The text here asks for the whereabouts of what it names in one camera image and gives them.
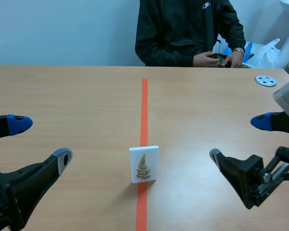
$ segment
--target sleeve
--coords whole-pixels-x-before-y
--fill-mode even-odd
[[[161,24],[158,1],[140,0],[135,51],[147,66],[193,66],[193,56],[167,51],[157,28]]]
[[[244,49],[246,41],[244,39],[243,25],[239,22],[236,11],[229,0],[220,1],[219,21],[219,33],[226,39],[229,47],[232,50],[239,47]]]

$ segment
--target blue rubber tip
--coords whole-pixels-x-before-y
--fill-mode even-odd
[[[251,119],[250,123],[260,130],[273,131],[271,125],[271,112],[264,115],[256,116]]]
[[[8,115],[7,122],[11,136],[27,131],[33,125],[32,119],[27,116],[18,116],[16,118],[14,115]]]

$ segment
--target table surface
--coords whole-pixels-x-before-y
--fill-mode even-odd
[[[278,85],[261,86],[257,75]],[[272,94],[289,81],[283,70],[0,66],[0,115],[34,120],[29,131],[0,139],[0,171],[42,162],[60,147],[74,152],[24,230],[135,230],[129,148],[140,141],[142,78],[149,79],[148,142],[160,146],[147,230],[289,231],[289,182],[247,210],[209,158],[219,148],[267,164],[278,146],[289,147],[289,134],[250,125],[281,111]]]

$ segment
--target man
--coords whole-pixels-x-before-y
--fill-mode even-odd
[[[218,34],[233,50],[223,65],[240,67],[246,41],[229,0],[140,0],[135,51],[147,66],[217,67]]]

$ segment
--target screw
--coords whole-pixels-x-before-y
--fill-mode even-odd
[[[271,180],[271,174],[270,173],[265,173],[263,176],[263,181],[264,183],[267,183]]]

